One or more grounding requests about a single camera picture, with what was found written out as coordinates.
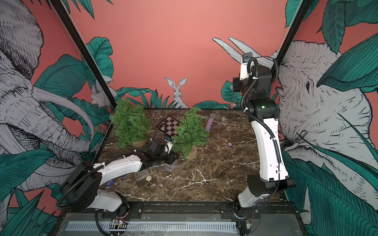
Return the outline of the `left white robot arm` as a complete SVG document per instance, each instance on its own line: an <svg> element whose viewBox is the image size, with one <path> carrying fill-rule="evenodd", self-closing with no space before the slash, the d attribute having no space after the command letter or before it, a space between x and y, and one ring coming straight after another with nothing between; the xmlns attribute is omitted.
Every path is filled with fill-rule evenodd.
<svg viewBox="0 0 378 236"><path fill-rule="evenodd" d="M139 150L119 155L108 162L79 164L60 187L56 209L72 212L85 209L104 210L117 218L130 212L128 201L121 193L103 191L106 182L121 176L147 170L156 163L173 164L179 157L169 140L154 139Z"/></svg>

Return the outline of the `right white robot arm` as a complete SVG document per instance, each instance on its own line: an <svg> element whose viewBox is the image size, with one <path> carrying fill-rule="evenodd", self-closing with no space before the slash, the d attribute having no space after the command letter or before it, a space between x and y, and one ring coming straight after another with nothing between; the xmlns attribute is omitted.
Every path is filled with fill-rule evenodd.
<svg viewBox="0 0 378 236"><path fill-rule="evenodd" d="M243 95L242 110L249 118L256 136L260 161L259 173L248 176L246 189L238 195L235 215L240 219L249 218L259 201L296 186L282 158L278 109L276 102L268 96L271 79L270 68L253 65L250 69L241 68L239 78L233 80L235 90Z"/></svg>

